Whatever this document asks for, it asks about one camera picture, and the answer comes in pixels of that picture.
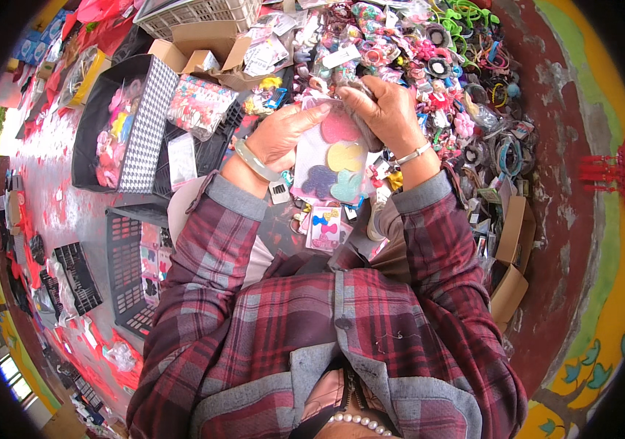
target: yellow painted wall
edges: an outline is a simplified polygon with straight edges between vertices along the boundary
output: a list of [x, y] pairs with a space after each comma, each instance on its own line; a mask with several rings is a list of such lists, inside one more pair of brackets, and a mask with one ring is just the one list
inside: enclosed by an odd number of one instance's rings
[[[589, 103], [607, 104], [614, 109], [615, 117], [609, 120], [613, 142], [622, 145], [625, 136], [625, 87], [617, 73], [613, 60], [598, 39], [586, 18], [570, 0], [535, 0], [538, 9], [558, 34], [565, 56], [574, 60], [586, 60], [587, 65], [576, 65], [577, 86]], [[617, 366], [625, 354], [625, 206], [617, 193], [605, 194], [606, 203], [617, 207], [613, 237], [617, 246], [601, 248], [601, 253], [615, 251], [617, 273], [612, 289], [602, 303], [592, 336], [585, 338], [587, 348], [574, 349], [567, 355], [553, 382], [547, 383], [530, 400], [529, 414], [518, 438], [562, 438], [569, 429], [582, 426], [587, 413], [607, 386], [608, 380], [617, 373]], [[592, 324], [584, 331], [593, 331]], [[553, 399], [544, 394], [552, 391]]]
[[34, 23], [32, 25], [32, 29], [38, 31], [44, 31], [45, 28], [51, 23], [56, 14], [62, 8], [63, 5], [66, 4], [66, 0], [52, 0], [37, 16], [34, 18]]
[[[5, 303], [5, 295], [3, 294], [1, 281], [0, 303]], [[2, 312], [1, 315], [3, 320], [0, 322], [0, 327], [5, 343], [10, 349], [10, 356], [15, 361], [15, 364], [18, 365], [19, 371], [22, 373], [25, 381], [29, 384], [32, 392], [34, 392], [34, 394], [37, 395], [37, 397], [44, 403], [47, 410], [49, 410], [51, 414], [54, 414], [61, 407], [61, 404], [47, 387], [46, 383], [39, 375], [39, 372], [37, 372], [36, 367], [25, 350], [22, 340], [18, 336], [18, 331], [15, 329], [15, 325], [12, 323], [10, 313], [6, 311]]]

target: zipper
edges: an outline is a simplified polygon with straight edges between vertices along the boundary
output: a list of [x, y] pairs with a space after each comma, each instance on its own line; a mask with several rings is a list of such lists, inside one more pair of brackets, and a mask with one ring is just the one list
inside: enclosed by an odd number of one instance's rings
[[366, 398], [362, 391], [361, 381], [349, 364], [344, 366], [344, 389], [347, 392], [344, 410], [349, 408], [352, 402], [352, 396], [356, 399], [360, 409], [368, 408]]

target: window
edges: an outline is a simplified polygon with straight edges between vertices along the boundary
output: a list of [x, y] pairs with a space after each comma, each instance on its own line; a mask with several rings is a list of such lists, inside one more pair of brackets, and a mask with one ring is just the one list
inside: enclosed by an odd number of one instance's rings
[[27, 401], [32, 395], [32, 389], [29, 388], [29, 384], [22, 378], [22, 374], [19, 373], [18, 365], [12, 360], [10, 355], [1, 358], [0, 370], [5, 382], [8, 384], [10, 391], [15, 395], [15, 399], [20, 404]]

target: houndstooth box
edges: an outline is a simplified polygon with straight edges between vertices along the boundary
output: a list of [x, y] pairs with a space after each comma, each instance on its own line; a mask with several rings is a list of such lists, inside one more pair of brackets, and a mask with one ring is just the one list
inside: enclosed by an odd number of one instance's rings
[[[134, 78], [142, 79], [144, 91], [126, 141], [117, 188], [107, 188], [98, 184], [96, 177], [97, 136], [110, 119], [108, 105], [115, 91]], [[76, 130], [71, 161], [73, 186], [93, 192], [151, 193], [166, 124], [166, 110], [177, 82], [178, 75], [153, 55], [129, 57], [101, 73], [90, 92]]]

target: blue box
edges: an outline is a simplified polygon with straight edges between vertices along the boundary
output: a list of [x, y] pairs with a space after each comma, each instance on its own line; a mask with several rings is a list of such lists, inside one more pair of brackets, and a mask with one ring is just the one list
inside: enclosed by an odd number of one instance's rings
[[42, 41], [39, 41], [34, 48], [31, 64], [38, 65], [39, 63], [41, 63], [44, 55], [46, 55], [47, 53], [47, 50], [49, 50], [49, 45]]
[[12, 52], [12, 57], [17, 58], [23, 63], [36, 65], [36, 61], [34, 60], [34, 51], [38, 44], [39, 43], [36, 41], [20, 40]]
[[27, 31], [27, 35], [25, 35], [25, 40], [35, 41], [36, 43], [38, 43], [41, 36], [42, 34], [40, 31], [29, 30]]
[[49, 23], [44, 32], [41, 33], [39, 40], [43, 43], [46, 43], [48, 46], [61, 36], [61, 30], [64, 27], [64, 22], [66, 21], [67, 12], [63, 9], [59, 10], [59, 13], [56, 14], [54, 19]]

